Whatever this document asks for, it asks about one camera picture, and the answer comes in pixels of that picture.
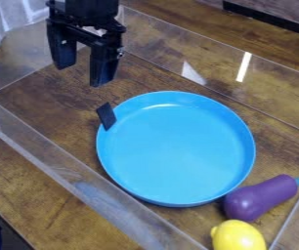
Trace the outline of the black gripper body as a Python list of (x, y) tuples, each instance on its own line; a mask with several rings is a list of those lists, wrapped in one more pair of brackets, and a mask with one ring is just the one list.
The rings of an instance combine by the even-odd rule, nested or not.
[(50, 46), (119, 46), (126, 27), (115, 20), (119, 0), (46, 0)]

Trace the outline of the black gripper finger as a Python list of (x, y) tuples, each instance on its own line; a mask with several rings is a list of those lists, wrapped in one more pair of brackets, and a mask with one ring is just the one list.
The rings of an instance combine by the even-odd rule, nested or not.
[(122, 55), (121, 43), (95, 42), (91, 45), (89, 55), (89, 84), (91, 87), (99, 87), (113, 80)]
[(69, 38), (65, 27), (46, 21), (46, 37), (54, 66), (63, 69), (77, 61), (77, 42)]

